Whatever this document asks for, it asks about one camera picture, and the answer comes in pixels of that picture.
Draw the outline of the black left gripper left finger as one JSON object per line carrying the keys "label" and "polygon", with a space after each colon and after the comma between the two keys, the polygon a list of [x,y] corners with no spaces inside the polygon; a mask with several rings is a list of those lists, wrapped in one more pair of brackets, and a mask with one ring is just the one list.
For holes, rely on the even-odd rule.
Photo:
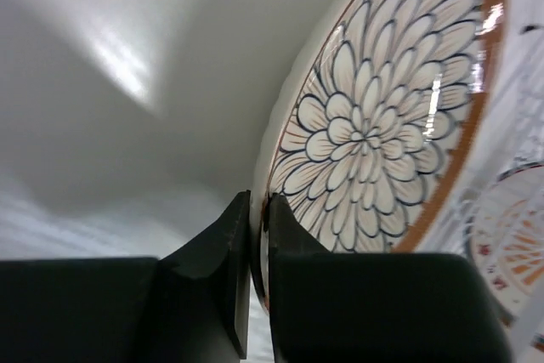
{"label": "black left gripper left finger", "polygon": [[165,258],[1,264],[4,362],[238,362],[247,356],[250,195]]}

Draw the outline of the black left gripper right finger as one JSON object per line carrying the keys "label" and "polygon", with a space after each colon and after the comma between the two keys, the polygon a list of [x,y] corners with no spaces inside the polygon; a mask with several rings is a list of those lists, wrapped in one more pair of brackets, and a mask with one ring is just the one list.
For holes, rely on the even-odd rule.
{"label": "black left gripper right finger", "polygon": [[479,272],[445,253],[327,251],[273,196],[269,318],[278,362],[510,362]]}

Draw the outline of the green rimmed sunburst plate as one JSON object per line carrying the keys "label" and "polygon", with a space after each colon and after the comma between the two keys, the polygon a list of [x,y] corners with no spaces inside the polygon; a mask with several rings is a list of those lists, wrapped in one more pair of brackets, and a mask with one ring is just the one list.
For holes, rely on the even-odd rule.
{"label": "green rimmed sunburst plate", "polygon": [[543,164],[513,168],[480,197],[465,251],[509,324],[543,281]]}

